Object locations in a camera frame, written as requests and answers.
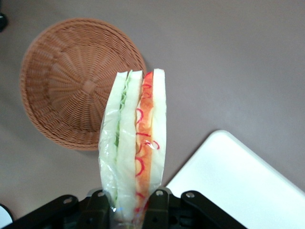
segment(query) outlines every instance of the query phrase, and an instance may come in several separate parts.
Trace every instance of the woven basket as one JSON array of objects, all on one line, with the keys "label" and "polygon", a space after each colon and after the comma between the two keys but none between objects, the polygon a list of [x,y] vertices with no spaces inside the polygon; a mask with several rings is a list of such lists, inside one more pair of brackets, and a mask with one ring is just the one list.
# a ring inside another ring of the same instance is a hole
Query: woven basket
[{"label": "woven basket", "polygon": [[27,50],[20,74],[25,110],[55,143],[97,150],[105,106],[117,72],[143,70],[143,58],[119,29],[71,19],[42,32]]}]

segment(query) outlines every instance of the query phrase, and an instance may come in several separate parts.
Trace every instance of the white tray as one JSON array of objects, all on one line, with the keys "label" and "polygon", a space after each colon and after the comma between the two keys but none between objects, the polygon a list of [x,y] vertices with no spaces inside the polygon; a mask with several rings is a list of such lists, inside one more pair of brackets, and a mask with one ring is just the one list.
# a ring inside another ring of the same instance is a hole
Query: white tray
[{"label": "white tray", "polygon": [[227,131],[212,133],[167,187],[201,192],[249,229],[305,229],[305,193]]}]

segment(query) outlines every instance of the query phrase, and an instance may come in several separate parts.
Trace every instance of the gray floor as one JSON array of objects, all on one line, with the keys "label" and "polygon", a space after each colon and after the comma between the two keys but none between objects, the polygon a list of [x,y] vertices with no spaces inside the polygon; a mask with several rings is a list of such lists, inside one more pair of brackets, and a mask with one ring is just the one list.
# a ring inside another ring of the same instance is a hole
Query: gray floor
[{"label": "gray floor", "polygon": [[15,217],[101,186],[97,152],[60,147],[27,118],[19,90],[27,47],[72,17],[130,36],[148,70],[166,71],[165,185],[214,130],[225,129],[305,191],[303,0],[3,0],[0,202]]}]

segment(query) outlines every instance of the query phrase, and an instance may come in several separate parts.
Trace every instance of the plastic wrap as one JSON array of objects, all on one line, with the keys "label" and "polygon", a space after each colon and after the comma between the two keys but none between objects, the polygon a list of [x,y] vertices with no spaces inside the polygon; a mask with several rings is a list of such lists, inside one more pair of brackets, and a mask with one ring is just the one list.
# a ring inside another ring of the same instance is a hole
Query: plastic wrap
[{"label": "plastic wrap", "polygon": [[164,71],[117,73],[101,125],[99,163],[113,219],[138,228],[161,185],[166,150]]}]

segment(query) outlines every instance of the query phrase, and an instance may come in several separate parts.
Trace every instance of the screw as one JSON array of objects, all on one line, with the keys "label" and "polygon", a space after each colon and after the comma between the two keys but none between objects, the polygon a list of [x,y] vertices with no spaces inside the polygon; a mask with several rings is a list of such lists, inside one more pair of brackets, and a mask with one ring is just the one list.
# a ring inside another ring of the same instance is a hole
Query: screw
[{"label": "screw", "polygon": [[186,193],[185,195],[186,195],[186,197],[188,197],[188,198],[194,198],[194,197],[195,197],[195,195],[194,195],[193,192],[188,192],[188,193]]},{"label": "screw", "polygon": [[72,197],[66,198],[66,199],[63,201],[64,204],[69,204],[69,203],[71,203],[71,202],[72,202]]},{"label": "screw", "polygon": [[161,190],[156,191],[157,196],[163,196],[163,192]]},{"label": "screw", "polygon": [[103,197],[103,196],[105,196],[105,193],[99,192],[99,193],[97,194],[97,196],[98,196],[98,197]]}]

